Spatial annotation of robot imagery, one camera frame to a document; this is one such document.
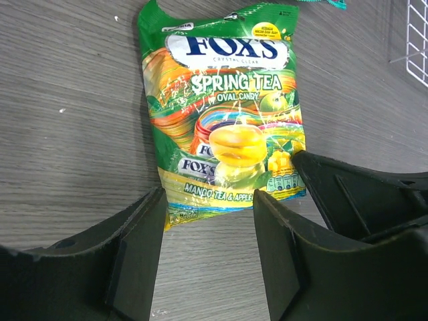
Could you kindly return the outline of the teal Fox's blossom candy bag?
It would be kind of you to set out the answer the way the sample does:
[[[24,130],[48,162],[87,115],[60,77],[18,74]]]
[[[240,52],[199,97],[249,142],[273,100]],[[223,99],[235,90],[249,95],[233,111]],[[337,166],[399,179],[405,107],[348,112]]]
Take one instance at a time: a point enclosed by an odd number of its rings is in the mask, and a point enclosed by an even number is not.
[[[345,0],[298,0],[305,3],[326,3],[337,9],[346,10],[347,4]]]

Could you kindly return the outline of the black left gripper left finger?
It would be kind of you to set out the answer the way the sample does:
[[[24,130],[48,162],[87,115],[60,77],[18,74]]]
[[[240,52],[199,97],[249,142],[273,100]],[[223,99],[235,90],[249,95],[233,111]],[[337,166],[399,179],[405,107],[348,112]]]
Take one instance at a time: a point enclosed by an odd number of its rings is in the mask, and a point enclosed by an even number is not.
[[[1,247],[2,320],[148,320],[167,198],[161,187],[49,247]]]

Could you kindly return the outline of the green Fox's spring tea bag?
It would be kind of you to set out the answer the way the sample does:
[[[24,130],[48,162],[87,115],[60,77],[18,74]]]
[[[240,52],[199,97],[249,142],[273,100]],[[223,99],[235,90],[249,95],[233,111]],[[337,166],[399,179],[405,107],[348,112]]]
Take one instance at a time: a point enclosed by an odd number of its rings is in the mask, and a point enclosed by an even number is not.
[[[138,15],[165,226],[249,209],[253,192],[302,197],[306,139],[292,38],[299,9],[258,3],[217,19]]]

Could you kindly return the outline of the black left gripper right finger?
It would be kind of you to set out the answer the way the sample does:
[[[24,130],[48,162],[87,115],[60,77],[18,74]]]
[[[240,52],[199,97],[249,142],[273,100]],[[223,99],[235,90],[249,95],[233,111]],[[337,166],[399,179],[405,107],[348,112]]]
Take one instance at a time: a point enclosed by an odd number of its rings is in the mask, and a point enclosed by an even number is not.
[[[253,219],[271,320],[426,320],[427,228],[344,237],[263,191]]]

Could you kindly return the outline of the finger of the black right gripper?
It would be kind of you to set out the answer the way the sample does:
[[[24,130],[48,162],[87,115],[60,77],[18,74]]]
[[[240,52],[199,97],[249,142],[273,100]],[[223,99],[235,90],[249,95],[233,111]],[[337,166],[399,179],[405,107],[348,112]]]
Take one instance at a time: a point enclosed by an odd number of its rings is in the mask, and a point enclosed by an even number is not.
[[[376,243],[427,225],[427,173],[375,171],[308,151],[292,164],[327,227],[345,237]]]

